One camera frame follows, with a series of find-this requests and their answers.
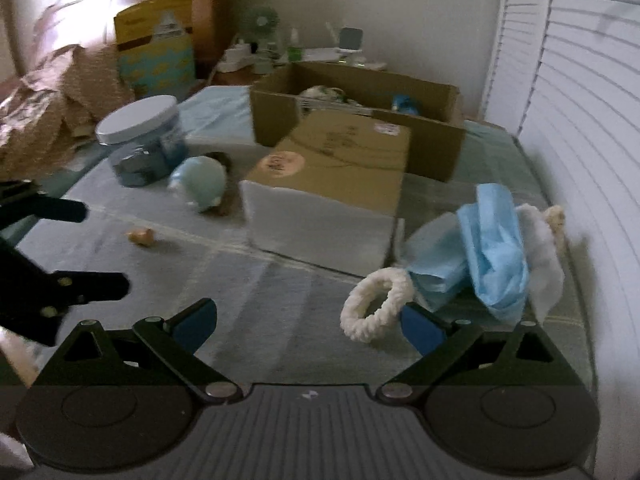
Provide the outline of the yellow blue packaging bag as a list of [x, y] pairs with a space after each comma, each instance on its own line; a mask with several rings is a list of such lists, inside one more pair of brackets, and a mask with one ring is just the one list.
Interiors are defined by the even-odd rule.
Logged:
[[114, 17], [119, 76], [138, 98], [195, 82], [192, 0], [145, 0]]

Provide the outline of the blue round plush toy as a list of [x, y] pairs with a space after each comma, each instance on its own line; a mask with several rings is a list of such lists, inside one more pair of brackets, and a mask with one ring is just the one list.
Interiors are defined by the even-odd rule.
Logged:
[[169, 176], [167, 188], [186, 206], [202, 212], [221, 204], [227, 183], [227, 168], [201, 155], [184, 160]]

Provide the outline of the wooden nightstand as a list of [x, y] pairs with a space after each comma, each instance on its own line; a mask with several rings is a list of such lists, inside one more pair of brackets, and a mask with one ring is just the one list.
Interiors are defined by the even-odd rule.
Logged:
[[250, 86], [256, 80], [272, 74], [277, 69], [277, 66], [270, 64], [261, 72], [256, 72], [256, 63], [255, 55], [241, 58], [236, 62], [220, 60], [210, 72], [206, 84], [208, 86]]

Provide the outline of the cream drawstring pouch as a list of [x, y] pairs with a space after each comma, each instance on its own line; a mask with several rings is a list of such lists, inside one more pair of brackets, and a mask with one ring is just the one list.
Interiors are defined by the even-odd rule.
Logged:
[[333, 104], [348, 104], [349, 100], [345, 92], [340, 88], [318, 86], [309, 87], [298, 95], [303, 100], [311, 100]]

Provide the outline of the light blue mask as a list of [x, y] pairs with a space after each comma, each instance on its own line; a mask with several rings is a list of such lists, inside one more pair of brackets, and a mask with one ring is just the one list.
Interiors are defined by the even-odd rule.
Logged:
[[460, 224], [452, 212], [417, 229], [401, 246], [400, 261], [428, 310], [445, 307], [471, 285]]

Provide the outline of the white cloth with beige knot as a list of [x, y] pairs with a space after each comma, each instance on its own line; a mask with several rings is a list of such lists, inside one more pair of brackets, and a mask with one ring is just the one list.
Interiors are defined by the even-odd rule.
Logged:
[[542, 323], [563, 295], [565, 212], [559, 205], [541, 211], [529, 204], [517, 206], [516, 212], [529, 270], [528, 302]]

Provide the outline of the open brown cardboard box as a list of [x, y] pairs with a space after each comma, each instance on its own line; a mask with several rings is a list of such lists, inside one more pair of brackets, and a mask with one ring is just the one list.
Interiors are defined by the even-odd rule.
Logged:
[[[303, 100], [298, 96], [318, 84], [342, 89], [349, 103]], [[416, 99], [422, 115], [394, 113], [394, 94]], [[288, 64], [250, 86], [257, 143], [272, 148], [308, 113], [333, 108], [409, 128], [408, 173], [442, 182], [454, 175], [465, 138], [460, 99], [458, 88], [450, 84], [329, 63]]]

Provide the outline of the grey checked blanket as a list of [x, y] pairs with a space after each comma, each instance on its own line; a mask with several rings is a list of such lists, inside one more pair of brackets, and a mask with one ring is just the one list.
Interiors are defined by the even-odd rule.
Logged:
[[[454, 177], [442, 184], [407, 174], [400, 218], [409, 236], [423, 223], [475, 198], [475, 185], [498, 182], [517, 204], [547, 206], [526, 158], [509, 133], [468, 122]], [[216, 332], [196, 356], [241, 384], [292, 382], [377, 385], [408, 367], [419, 353], [393, 327], [381, 340], [360, 344], [340, 327], [344, 300], [360, 278], [262, 252], [250, 246], [241, 200], [232, 188], [230, 212], [198, 214], [167, 191], [166, 183], [123, 188], [100, 162], [67, 197], [90, 208], [81, 224], [39, 221], [18, 249], [47, 271], [122, 272], [130, 293], [66, 316], [58, 340], [85, 318], [107, 330], [129, 328], [147, 316], [170, 318], [194, 301], [212, 298]], [[132, 228], [151, 228], [157, 242], [127, 240]], [[544, 330], [591, 388], [589, 336], [574, 280], [565, 270], [560, 303]]]

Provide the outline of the green small bottle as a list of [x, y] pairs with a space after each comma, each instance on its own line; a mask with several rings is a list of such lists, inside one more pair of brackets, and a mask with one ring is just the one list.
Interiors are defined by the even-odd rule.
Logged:
[[291, 28], [290, 33], [290, 41], [288, 42], [288, 52], [286, 52], [286, 56], [288, 57], [288, 62], [297, 63], [303, 61], [304, 51], [302, 46], [300, 45], [299, 40], [299, 31], [296, 27]]

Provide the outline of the small green desk fan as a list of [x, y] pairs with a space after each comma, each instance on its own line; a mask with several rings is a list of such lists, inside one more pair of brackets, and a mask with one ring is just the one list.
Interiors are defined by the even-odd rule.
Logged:
[[271, 6], [255, 6], [245, 14], [243, 38], [254, 44], [254, 73], [264, 76], [273, 71], [274, 62], [279, 57], [277, 32], [280, 23], [277, 11]]

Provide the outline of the brown floral cloth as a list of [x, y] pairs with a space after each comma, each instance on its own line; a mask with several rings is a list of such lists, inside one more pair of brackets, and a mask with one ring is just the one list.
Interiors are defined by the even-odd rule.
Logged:
[[52, 174], [94, 139], [91, 127], [133, 100], [114, 46], [51, 52], [1, 103], [1, 179]]

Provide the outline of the closed tan cardboard box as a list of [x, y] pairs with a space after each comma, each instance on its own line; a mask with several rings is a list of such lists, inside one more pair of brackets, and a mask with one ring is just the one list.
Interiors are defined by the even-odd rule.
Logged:
[[382, 268], [410, 140], [371, 117], [310, 113], [240, 183], [250, 242], [350, 275]]

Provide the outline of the white remote control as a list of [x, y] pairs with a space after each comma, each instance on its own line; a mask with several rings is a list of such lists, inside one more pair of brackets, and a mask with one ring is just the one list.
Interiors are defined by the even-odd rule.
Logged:
[[373, 70], [374, 72], [384, 72], [384, 70], [387, 70], [387, 64], [385, 62], [360, 60], [360, 58], [352, 61], [350, 65], [352, 67], [363, 68], [364, 70]]

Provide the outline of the blue patterned sachet bag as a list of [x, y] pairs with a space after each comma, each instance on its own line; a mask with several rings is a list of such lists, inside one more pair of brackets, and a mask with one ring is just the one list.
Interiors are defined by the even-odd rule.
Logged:
[[406, 94], [394, 94], [392, 99], [392, 111], [398, 114], [421, 116], [420, 103]]

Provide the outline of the clear jar white lid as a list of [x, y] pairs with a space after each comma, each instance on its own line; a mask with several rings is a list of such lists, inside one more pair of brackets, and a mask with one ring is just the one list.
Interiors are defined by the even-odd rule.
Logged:
[[96, 125], [118, 182], [140, 188], [168, 177], [188, 156], [178, 100], [149, 96], [108, 114]]

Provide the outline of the white power strip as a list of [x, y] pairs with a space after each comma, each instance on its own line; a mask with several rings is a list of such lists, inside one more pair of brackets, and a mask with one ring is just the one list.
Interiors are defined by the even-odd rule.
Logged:
[[234, 73], [254, 63], [254, 54], [250, 44], [237, 42], [224, 51], [224, 55], [216, 65], [219, 73]]

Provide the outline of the white louvered door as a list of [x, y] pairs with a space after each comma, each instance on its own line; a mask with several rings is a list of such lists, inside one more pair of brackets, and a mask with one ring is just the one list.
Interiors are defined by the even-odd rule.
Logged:
[[501, 0], [482, 113], [566, 212], [600, 479], [639, 474], [639, 0]]

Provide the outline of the white wifi router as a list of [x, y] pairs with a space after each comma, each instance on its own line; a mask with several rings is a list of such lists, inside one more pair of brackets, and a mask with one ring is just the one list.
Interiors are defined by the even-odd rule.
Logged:
[[329, 47], [303, 48], [303, 62], [337, 62], [343, 55], [343, 29], [335, 28], [330, 22], [324, 24], [333, 44]]

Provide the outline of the small orange toy piece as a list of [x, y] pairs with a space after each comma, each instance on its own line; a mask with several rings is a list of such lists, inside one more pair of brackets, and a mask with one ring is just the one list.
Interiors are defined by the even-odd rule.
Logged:
[[127, 240], [140, 247], [150, 248], [156, 243], [155, 232], [150, 228], [134, 229], [127, 233]]

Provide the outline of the small screen on stand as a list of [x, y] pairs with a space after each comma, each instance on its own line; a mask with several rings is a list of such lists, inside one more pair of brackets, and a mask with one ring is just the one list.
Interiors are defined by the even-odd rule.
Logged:
[[356, 27], [343, 27], [338, 34], [337, 52], [340, 61], [351, 63], [362, 52], [363, 30]]

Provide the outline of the blue face mask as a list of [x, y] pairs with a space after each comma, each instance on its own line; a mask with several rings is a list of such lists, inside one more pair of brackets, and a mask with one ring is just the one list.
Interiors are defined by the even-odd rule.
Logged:
[[524, 243], [511, 192], [497, 183], [476, 187], [476, 201], [457, 211], [477, 299], [503, 324], [523, 316], [528, 286]]

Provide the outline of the light blue towel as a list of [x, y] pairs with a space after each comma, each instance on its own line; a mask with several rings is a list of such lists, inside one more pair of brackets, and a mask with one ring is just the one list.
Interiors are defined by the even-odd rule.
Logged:
[[256, 143], [249, 86], [205, 87], [178, 110], [191, 146]]

